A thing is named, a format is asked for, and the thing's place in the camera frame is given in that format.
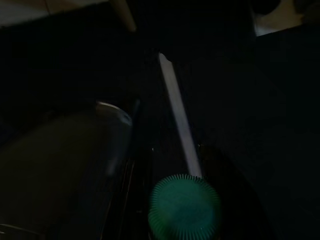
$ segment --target green bottle cap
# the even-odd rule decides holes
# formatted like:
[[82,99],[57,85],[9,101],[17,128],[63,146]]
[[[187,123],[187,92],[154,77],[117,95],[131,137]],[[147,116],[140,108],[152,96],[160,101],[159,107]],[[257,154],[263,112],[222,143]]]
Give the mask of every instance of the green bottle cap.
[[149,226],[157,240],[212,240],[218,237],[221,202],[202,178],[174,175],[151,194]]

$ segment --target white stick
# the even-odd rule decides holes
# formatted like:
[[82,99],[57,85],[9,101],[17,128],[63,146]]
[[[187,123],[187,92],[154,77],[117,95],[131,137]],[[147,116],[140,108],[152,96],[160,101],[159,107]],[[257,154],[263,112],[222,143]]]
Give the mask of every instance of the white stick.
[[184,104],[182,102],[174,67],[172,65],[172,62],[170,62],[162,53],[159,53],[159,60],[166,89],[168,91],[171,108],[182,143],[189,174],[201,178],[201,168],[199,165],[194,141],[191,136],[188,118],[185,112]]

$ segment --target white rod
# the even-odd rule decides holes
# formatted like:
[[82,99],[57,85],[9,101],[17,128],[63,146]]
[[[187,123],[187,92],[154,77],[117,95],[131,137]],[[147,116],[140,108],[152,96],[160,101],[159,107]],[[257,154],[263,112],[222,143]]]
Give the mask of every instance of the white rod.
[[181,98],[174,66],[172,65],[172,62],[170,62],[162,53],[159,53],[159,60],[189,174],[201,178],[201,168],[199,165],[194,141],[191,136],[188,118]]

